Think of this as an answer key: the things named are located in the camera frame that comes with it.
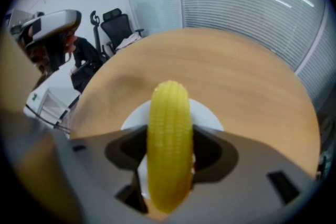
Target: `corn cob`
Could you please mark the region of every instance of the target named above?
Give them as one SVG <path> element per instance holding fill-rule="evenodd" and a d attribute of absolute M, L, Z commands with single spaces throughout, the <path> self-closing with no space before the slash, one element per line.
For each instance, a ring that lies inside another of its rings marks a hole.
<path fill-rule="evenodd" d="M 155 89 L 147 131 L 148 187 L 155 207 L 170 213 L 191 189 L 193 129 L 187 90 L 175 81 Z"/>

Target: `black office chair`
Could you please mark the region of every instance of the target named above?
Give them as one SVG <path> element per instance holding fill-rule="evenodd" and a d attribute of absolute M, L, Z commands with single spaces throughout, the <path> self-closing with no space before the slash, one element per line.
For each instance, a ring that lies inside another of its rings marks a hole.
<path fill-rule="evenodd" d="M 100 39 L 98 33 L 98 27 L 100 23 L 99 17 L 96 15 L 96 11 L 94 10 L 90 14 L 90 21 L 93 24 L 93 35 L 94 35 L 94 42 L 96 43 L 96 50 L 98 52 L 99 58 L 104 64 L 110 57 L 107 55 L 104 45 L 100 46 Z"/>
<path fill-rule="evenodd" d="M 104 22 L 101 23 L 100 26 L 111 39 L 106 45 L 108 45 L 111 51 L 115 54 L 115 50 L 120 43 L 133 34 L 128 15 L 122 14 L 121 10 L 116 8 L 103 14 L 103 20 Z M 142 31 L 144 31 L 144 29 L 135 30 L 140 36 Z"/>

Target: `person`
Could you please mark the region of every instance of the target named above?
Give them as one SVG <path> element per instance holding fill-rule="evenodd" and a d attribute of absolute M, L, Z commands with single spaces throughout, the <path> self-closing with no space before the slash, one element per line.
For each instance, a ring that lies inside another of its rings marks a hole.
<path fill-rule="evenodd" d="M 75 58 L 75 66 L 71 69 L 70 74 L 72 85 L 82 93 L 93 75 L 102 66 L 102 61 L 90 42 L 73 33 L 69 33 L 67 37 L 66 52 L 72 52 Z"/>

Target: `office chair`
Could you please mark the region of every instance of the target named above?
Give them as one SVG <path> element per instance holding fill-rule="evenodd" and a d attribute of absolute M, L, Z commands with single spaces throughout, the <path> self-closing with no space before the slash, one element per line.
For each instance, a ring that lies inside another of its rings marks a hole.
<path fill-rule="evenodd" d="M 93 35 L 94 35 L 94 42 L 96 43 L 96 50 L 98 52 L 99 58 L 104 64 L 110 57 L 107 55 L 104 45 L 100 46 L 100 39 L 98 33 L 98 27 L 100 23 L 99 17 L 96 15 L 96 11 L 94 10 L 90 14 L 90 21 L 93 24 Z"/>
<path fill-rule="evenodd" d="M 107 45 L 110 47 L 112 52 L 115 54 L 115 50 L 120 45 L 120 43 L 132 35 L 132 30 L 130 27 L 130 22 L 127 14 L 122 14 L 121 10 L 116 8 L 103 14 L 104 22 L 101 23 L 101 28 L 105 31 L 108 37 L 111 39 Z M 144 29 L 137 29 L 135 32 L 138 32 L 141 36 L 141 32 Z"/>
<path fill-rule="evenodd" d="M 85 62 L 82 64 L 70 77 L 73 88 L 80 93 L 83 93 L 85 87 L 91 78 L 98 71 L 99 67 L 95 66 L 92 62 Z"/>

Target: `chair headrest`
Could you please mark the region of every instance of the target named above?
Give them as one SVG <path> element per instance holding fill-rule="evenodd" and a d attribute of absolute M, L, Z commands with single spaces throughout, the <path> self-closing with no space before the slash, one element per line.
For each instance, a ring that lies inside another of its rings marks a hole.
<path fill-rule="evenodd" d="M 118 8 L 115 8 L 113 10 L 111 10 L 110 12 L 106 12 L 103 14 L 103 20 L 104 22 L 111 20 L 111 19 L 115 19 L 117 17 L 119 17 L 121 15 L 121 10 Z"/>

